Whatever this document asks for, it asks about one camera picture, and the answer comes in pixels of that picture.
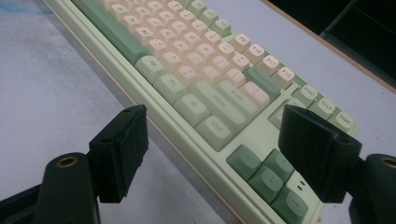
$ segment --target mechanical keyboard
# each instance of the mechanical keyboard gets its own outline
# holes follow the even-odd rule
[[[317,223],[278,150],[283,106],[353,136],[348,113],[202,0],[45,2],[242,222]]]

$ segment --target keyboard frame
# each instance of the keyboard frame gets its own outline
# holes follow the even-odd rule
[[[241,144],[241,134],[238,134],[220,153],[217,153],[190,126],[190,124],[161,97],[161,95],[139,74],[120,52],[113,47],[70,0],[44,0],[44,2],[75,36],[80,44],[97,62],[99,62],[109,77],[120,87],[127,97],[134,104],[144,104],[148,108],[148,120],[152,125],[158,129],[180,156],[185,159],[191,169],[206,182],[241,222],[261,223],[265,221],[265,223],[285,223],[283,219],[273,211],[269,204],[262,200],[252,189],[249,189],[251,191],[249,194],[256,194],[257,198],[249,198],[239,189],[242,187],[238,187],[244,186],[244,183],[239,183],[239,180],[236,180],[238,184],[235,185],[233,182],[235,180],[229,178],[215,163],[215,161],[219,160],[223,160],[223,162],[226,163],[226,158],[228,158],[228,156]],[[260,127],[260,125],[266,125],[266,123],[260,123],[260,120],[266,120],[266,122],[269,123],[267,120],[269,116],[271,116],[271,114],[273,114],[298,87],[296,82],[293,82],[286,90],[282,90],[281,95],[255,118],[259,122],[252,121],[246,129],[254,130],[258,128],[255,126],[259,125]],[[278,132],[278,130],[275,127],[272,128],[274,128],[274,130],[270,131],[270,133],[274,135],[274,138],[277,138],[276,132]],[[348,134],[355,135],[357,128],[355,123],[355,126],[349,130]],[[250,138],[260,139],[261,136],[259,133],[256,133],[250,136]],[[267,143],[260,143],[260,141],[258,144],[252,145],[249,144],[249,141],[245,141],[244,144],[250,148],[257,148],[258,145],[261,144],[267,145]],[[277,148],[277,144],[267,147]],[[193,148],[193,150],[185,150],[184,148]],[[258,156],[261,160],[269,153],[261,154],[260,151],[254,152],[259,153]],[[229,169],[231,170],[227,172],[234,172],[231,167],[229,167]],[[293,173],[291,178],[295,178],[295,183],[299,183],[299,181],[303,180],[296,172]],[[294,191],[298,190],[300,187],[297,185],[287,186]],[[318,199],[312,189],[309,187],[303,188],[303,200],[306,201],[308,206],[314,204],[315,208],[308,210],[302,223],[317,223],[317,217],[321,212],[323,203]],[[249,207],[260,207],[263,208],[264,212],[259,209],[252,210],[249,209]]]

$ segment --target dark green spacebar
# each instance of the dark green spacebar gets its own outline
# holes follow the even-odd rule
[[[134,65],[149,53],[140,42],[129,34],[114,17],[96,0],[72,0],[78,9]]]

